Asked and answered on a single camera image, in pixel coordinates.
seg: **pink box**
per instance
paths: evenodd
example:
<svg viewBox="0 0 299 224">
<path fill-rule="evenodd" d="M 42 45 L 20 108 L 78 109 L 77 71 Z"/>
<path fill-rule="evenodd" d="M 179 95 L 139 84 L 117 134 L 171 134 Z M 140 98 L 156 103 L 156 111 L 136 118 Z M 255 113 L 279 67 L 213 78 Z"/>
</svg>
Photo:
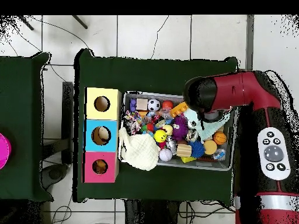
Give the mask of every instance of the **pink box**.
<svg viewBox="0 0 299 224">
<path fill-rule="evenodd" d="M 92 164 L 96 160 L 104 160 L 107 170 L 103 174 L 97 174 L 92 169 Z M 114 183 L 119 173 L 119 160 L 116 152 L 85 152 L 84 183 Z"/>
</svg>

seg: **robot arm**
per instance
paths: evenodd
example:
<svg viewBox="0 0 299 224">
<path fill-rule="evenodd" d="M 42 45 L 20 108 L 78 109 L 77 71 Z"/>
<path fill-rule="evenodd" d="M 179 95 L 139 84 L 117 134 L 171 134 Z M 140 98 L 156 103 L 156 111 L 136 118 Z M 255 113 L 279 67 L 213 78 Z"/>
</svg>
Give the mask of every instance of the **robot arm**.
<svg viewBox="0 0 299 224">
<path fill-rule="evenodd" d="M 256 212 L 256 224 L 299 224 L 298 180 L 291 139 L 280 99 L 267 75 L 253 71 L 193 78 L 186 83 L 183 96 L 201 118 L 203 113 L 252 106 L 253 147 L 241 147 L 252 149 L 252 152 L 242 153 L 246 156 L 242 160 L 248 162 L 241 163 L 241 170 L 255 172 L 250 182 L 246 181 L 241 187 L 240 213 L 245 209 Z M 251 202 L 256 208 L 244 205 Z M 239 222 L 245 221 L 240 217 L 236 219 L 236 223 Z"/>
</svg>

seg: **green table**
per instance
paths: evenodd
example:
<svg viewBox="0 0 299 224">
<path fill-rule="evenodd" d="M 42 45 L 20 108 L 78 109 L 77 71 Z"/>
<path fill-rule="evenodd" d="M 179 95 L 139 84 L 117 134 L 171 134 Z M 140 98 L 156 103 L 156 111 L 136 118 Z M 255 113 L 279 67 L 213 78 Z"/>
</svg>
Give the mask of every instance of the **green table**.
<svg viewBox="0 0 299 224">
<path fill-rule="evenodd" d="M 130 198 L 149 200 L 221 200 L 231 198 L 232 171 L 157 166 L 151 171 L 120 163 L 115 183 L 82 183 L 84 88 L 113 88 L 181 95 L 186 81 L 196 76 L 234 72 L 235 58 L 191 61 L 97 58 L 82 49 L 75 58 L 74 199 Z"/>
<path fill-rule="evenodd" d="M 40 184 L 41 69 L 48 53 L 31 58 L 0 57 L 0 132 L 12 153 L 0 170 L 0 199 L 52 201 Z"/>
</svg>

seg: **red ball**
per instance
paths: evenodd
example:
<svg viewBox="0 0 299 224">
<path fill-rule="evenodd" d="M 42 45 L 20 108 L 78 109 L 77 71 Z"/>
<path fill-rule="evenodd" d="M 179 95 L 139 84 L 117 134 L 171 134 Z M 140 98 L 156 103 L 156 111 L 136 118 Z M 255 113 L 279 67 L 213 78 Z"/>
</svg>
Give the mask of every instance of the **red ball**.
<svg viewBox="0 0 299 224">
<path fill-rule="evenodd" d="M 170 100 L 165 100 L 163 103 L 162 103 L 162 108 L 170 108 L 170 109 L 173 109 L 173 103 L 170 101 Z"/>
</svg>

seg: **white ball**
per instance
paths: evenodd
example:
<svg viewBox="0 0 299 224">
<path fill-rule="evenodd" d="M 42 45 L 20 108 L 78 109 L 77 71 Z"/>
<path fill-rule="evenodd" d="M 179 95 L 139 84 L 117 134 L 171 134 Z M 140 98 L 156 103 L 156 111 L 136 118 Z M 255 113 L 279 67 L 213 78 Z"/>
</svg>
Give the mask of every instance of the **white ball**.
<svg viewBox="0 0 299 224">
<path fill-rule="evenodd" d="M 158 111 L 160 109 L 160 101 L 156 99 L 150 99 L 147 104 L 149 111 Z"/>
<path fill-rule="evenodd" d="M 163 162 L 168 162 L 172 158 L 172 152 L 170 149 L 161 149 L 159 157 Z"/>
</svg>

